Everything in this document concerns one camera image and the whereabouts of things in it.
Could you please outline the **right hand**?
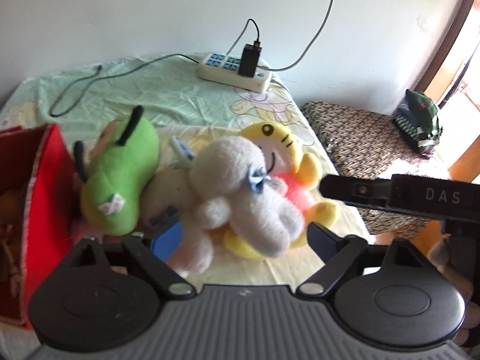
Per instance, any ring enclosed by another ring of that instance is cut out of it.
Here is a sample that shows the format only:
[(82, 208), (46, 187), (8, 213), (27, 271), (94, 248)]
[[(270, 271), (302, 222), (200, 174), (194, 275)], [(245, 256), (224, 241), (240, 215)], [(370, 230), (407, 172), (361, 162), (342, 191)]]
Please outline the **right hand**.
[(479, 326), (479, 306), (471, 301), (473, 296), (472, 282), (456, 271), (450, 258), (448, 248), (448, 239), (442, 238), (428, 252), (428, 259), (437, 267), (437, 269), (456, 287), (465, 301), (465, 319), (457, 333), (454, 343), (462, 350), (471, 352), (465, 343), (470, 338), (471, 331)]

